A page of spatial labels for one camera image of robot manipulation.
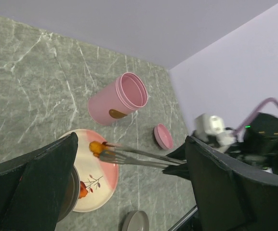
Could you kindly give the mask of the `brown fried piece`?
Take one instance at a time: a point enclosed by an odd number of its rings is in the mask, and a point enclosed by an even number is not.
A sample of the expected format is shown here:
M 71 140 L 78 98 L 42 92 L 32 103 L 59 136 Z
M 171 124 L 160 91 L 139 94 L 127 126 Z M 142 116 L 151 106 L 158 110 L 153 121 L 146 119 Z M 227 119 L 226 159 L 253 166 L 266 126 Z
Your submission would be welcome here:
M 100 153 L 104 150 L 109 150 L 109 147 L 98 141 L 92 141 L 89 144 L 89 150 L 92 152 L 93 156 L 99 158 Z

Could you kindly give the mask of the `metal tongs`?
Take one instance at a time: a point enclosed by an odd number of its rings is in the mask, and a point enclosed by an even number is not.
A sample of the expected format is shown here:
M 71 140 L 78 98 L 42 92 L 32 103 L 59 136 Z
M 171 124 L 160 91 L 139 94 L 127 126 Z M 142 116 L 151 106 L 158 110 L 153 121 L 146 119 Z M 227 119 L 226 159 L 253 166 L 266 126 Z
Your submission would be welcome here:
M 152 154 L 146 151 L 134 149 L 129 146 L 122 146 L 105 142 L 105 149 L 99 154 L 103 162 L 117 165 L 136 165 L 165 169 L 186 164 L 185 160 L 178 160 L 165 155 Z

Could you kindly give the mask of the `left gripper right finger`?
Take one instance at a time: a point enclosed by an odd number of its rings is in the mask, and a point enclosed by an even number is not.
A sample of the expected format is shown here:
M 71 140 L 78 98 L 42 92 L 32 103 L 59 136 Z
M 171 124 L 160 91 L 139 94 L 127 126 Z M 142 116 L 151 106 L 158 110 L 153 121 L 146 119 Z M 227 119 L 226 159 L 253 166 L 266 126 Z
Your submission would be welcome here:
M 188 136 L 185 156 L 204 231 L 278 231 L 278 175 Z

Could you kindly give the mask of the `red orange fried piece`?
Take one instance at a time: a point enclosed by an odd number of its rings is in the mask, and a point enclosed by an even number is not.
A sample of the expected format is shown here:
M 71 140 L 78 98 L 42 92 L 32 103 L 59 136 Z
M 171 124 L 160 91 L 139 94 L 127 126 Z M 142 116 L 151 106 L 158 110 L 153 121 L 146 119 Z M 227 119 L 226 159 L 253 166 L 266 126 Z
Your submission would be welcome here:
M 87 186 L 83 181 L 80 181 L 79 199 L 86 197 L 88 194 Z

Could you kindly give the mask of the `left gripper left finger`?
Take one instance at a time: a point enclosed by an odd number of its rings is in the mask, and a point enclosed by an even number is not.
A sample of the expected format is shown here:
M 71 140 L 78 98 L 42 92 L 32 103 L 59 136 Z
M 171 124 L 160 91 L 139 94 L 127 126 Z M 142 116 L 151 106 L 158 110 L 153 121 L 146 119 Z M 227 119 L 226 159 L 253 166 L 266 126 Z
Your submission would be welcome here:
M 0 231 L 53 231 L 78 149 L 72 132 L 0 163 Z

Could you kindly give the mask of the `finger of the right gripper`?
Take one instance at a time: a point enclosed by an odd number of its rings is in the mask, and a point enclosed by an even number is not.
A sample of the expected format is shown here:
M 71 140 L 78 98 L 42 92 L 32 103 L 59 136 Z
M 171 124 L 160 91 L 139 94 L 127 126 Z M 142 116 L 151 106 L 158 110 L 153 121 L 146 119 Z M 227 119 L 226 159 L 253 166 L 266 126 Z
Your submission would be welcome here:
M 173 152 L 167 154 L 166 156 L 170 157 L 170 158 L 173 158 L 173 159 L 186 161 L 185 151 L 186 151 L 186 143 L 184 142 L 180 147 L 178 147 Z
M 189 170 L 187 165 L 167 166 L 162 170 L 163 174 L 177 176 L 185 180 L 190 179 Z

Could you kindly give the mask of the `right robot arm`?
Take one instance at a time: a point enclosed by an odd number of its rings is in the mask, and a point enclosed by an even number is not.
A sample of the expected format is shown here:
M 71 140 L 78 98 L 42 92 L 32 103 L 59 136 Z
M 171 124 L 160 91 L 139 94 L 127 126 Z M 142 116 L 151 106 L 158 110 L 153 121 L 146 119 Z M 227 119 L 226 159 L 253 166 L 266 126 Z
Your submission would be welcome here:
M 195 120 L 192 136 L 215 150 L 245 164 L 278 175 L 278 118 L 258 113 L 245 127 L 243 140 L 226 127 L 222 118 L 202 114 Z

